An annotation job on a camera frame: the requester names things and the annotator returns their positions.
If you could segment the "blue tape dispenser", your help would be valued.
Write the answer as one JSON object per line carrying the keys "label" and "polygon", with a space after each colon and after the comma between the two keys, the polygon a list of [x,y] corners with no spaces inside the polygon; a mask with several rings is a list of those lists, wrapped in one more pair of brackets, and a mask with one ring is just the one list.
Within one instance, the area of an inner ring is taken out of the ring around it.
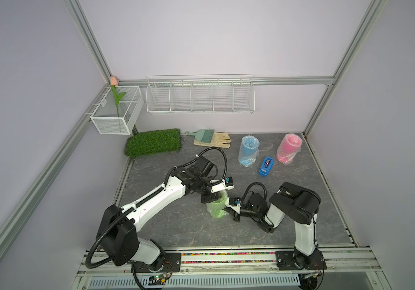
{"label": "blue tape dispenser", "polygon": [[274,161],[275,160],[272,157],[265,157],[258,170],[258,175],[267,177],[273,167]]}

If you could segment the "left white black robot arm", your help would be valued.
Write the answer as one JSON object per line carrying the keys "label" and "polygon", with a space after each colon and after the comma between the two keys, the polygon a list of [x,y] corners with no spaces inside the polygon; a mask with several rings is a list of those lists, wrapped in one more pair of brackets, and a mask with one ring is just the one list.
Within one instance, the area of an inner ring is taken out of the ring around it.
{"label": "left white black robot arm", "polygon": [[199,193],[203,204],[216,201],[222,190],[233,187],[233,178],[210,176],[215,165],[199,156],[184,166],[173,167],[164,182],[145,196],[118,207],[109,206],[102,217],[96,240],[89,250],[85,266],[97,268],[108,262],[122,266],[129,262],[144,263],[150,271],[160,271],[166,252],[154,240],[139,238],[137,233],[157,213],[177,199]]}

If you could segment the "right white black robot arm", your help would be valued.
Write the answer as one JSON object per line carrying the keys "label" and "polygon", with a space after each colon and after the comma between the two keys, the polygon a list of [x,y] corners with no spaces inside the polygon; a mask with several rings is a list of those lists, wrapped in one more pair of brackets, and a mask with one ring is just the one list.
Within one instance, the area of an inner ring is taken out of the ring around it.
{"label": "right white black robot arm", "polygon": [[277,267],[281,271],[316,270],[323,274],[327,265],[316,240],[320,203],[320,196],[305,187],[284,182],[276,193],[268,197],[265,186],[253,182],[242,197],[230,198],[224,210],[236,222],[240,222],[242,217],[252,219],[266,233],[273,233],[285,217],[290,218],[294,222],[294,247],[276,253]]}

